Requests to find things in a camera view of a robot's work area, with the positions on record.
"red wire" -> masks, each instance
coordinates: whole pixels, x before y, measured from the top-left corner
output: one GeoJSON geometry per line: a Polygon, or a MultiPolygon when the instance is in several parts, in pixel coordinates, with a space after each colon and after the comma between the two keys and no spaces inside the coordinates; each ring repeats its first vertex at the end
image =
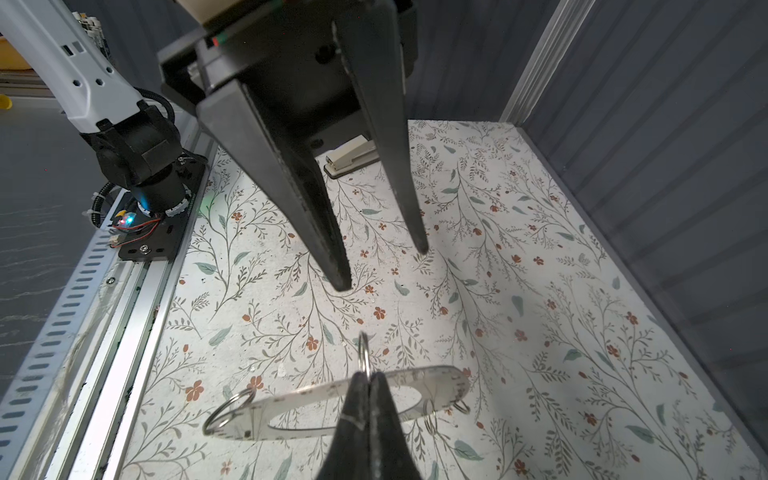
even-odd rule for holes
{"type": "Polygon", "coordinates": [[[144,223],[142,223],[141,225],[135,225],[135,226],[133,226],[133,227],[119,227],[119,226],[114,226],[113,228],[116,228],[116,229],[118,229],[118,230],[128,230],[128,231],[131,231],[131,230],[136,230],[137,228],[146,227],[146,226],[147,226],[147,225],[149,225],[150,223],[156,223],[156,222],[159,222],[160,220],[163,220],[163,219],[162,219],[162,218],[156,218],[156,219],[154,219],[154,220],[149,220],[149,221],[147,221],[147,222],[144,222],[144,223]]]}
{"type": "Polygon", "coordinates": [[[152,230],[149,230],[149,232],[146,233],[145,235],[142,235],[141,237],[138,237],[138,238],[134,238],[133,240],[129,240],[127,242],[118,243],[117,245],[110,245],[110,247],[112,247],[112,248],[122,247],[123,245],[128,245],[129,243],[138,242],[141,239],[149,237],[152,234],[152,232],[154,232],[154,229],[157,228],[157,225],[158,225],[157,222],[159,222],[160,220],[152,220],[152,221],[154,221],[155,224],[152,226],[152,230]]]}

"table surface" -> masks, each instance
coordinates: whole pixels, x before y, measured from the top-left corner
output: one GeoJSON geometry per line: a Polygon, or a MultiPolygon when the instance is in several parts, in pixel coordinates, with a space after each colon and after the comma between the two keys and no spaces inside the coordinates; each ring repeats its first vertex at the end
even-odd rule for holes
{"type": "MultiPolygon", "coordinates": [[[[353,270],[343,293],[219,151],[122,477],[313,478],[331,437],[233,442],[202,422],[245,388],[346,378],[364,330],[378,369],[449,364],[471,383],[471,412],[439,412],[436,435],[403,424],[423,478],[756,478],[756,456],[514,127],[409,127],[431,249],[416,254],[380,164],[326,179],[353,270]]],[[[333,425],[337,408],[281,425],[333,425]]]]}

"gray floor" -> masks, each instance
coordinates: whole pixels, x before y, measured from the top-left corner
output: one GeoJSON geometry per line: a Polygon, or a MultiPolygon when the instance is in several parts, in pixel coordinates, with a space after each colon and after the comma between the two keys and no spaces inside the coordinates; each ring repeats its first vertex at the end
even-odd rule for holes
{"type": "Polygon", "coordinates": [[[94,152],[58,108],[0,111],[0,397],[94,228],[104,185],[94,152]]]}

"gray panel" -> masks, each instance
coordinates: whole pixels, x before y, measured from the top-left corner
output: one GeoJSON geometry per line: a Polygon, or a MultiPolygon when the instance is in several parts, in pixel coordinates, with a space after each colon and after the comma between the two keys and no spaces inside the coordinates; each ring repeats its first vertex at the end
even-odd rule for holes
{"type": "Polygon", "coordinates": [[[411,118],[497,121],[557,0],[417,2],[411,118]]]}
{"type": "Polygon", "coordinates": [[[763,449],[766,78],[768,2],[598,2],[524,123],[763,449]]]}

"black cable sleeve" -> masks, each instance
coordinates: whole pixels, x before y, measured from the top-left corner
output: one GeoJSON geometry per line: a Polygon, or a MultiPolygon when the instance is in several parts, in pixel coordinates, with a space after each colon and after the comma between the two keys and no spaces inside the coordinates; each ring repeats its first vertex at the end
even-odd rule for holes
{"type": "Polygon", "coordinates": [[[101,206],[104,205],[104,197],[106,197],[109,192],[112,191],[114,188],[114,184],[112,182],[107,182],[101,190],[98,191],[98,195],[94,198],[94,203],[91,205],[91,223],[96,226],[96,228],[101,228],[101,206]]]}
{"type": "Polygon", "coordinates": [[[163,108],[165,108],[165,114],[168,118],[168,120],[172,123],[176,123],[176,114],[174,113],[174,106],[170,104],[170,102],[160,94],[154,93],[152,90],[145,90],[143,88],[134,87],[136,91],[138,91],[142,97],[149,98],[150,100],[154,100],[157,103],[163,105],[163,108]]]}

